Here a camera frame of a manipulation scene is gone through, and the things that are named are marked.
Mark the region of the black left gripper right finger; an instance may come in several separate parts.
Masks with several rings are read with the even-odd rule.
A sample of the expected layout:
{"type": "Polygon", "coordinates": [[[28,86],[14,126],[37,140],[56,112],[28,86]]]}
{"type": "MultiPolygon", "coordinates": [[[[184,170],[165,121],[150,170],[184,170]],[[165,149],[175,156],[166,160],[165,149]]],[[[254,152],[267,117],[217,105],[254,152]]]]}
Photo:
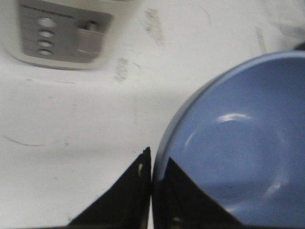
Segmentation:
{"type": "Polygon", "coordinates": [[[205,194],[180,166],[169,158],[165,173],[153,181],[153,223],[170,226],[172,223],[237,225],[242,223],[215,200],[205,194]]]}

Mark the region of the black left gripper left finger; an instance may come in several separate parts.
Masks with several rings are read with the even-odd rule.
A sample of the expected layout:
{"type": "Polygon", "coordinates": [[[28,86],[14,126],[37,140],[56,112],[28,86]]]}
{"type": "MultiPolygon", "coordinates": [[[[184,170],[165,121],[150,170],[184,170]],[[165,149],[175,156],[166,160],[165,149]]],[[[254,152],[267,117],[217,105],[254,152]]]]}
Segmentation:
{"type": "Polygon", "coordinates": [[[102,196],[70,226],[147,226],[151,195],[151,150],[145,148],[102,196]]]}

